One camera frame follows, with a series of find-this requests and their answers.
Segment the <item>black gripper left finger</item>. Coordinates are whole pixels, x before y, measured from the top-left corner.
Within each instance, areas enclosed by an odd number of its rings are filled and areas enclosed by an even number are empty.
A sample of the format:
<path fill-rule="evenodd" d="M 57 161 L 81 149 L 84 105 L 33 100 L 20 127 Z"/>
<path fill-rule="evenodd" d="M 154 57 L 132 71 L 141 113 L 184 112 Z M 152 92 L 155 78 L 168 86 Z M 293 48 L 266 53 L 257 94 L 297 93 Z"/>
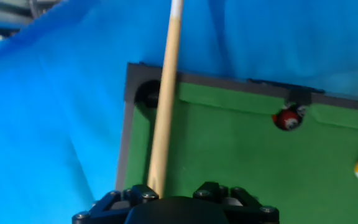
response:
<path fill-rule="evenodd" d="M 124 224 L 137 205 L 158 200 L 159 195 L 144 184 L 123 191 L 113 190 L 95 202 L 91 209 L 72 216 L 72 224 Z"/>

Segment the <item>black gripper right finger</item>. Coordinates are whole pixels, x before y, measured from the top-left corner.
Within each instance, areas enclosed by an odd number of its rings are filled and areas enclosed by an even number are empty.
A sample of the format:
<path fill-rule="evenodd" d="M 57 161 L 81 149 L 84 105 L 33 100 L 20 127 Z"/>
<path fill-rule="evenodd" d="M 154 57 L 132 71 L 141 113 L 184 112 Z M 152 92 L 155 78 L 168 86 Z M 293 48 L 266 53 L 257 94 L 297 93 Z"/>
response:
<path fill-rule="evenodd" d="M 193 193 L 193 198 L 217 205 L 228 223 L 279 224 L 279 210 L 262 205 L 241 187 L 226 187 L 217 182 L 205 182 Z"/>

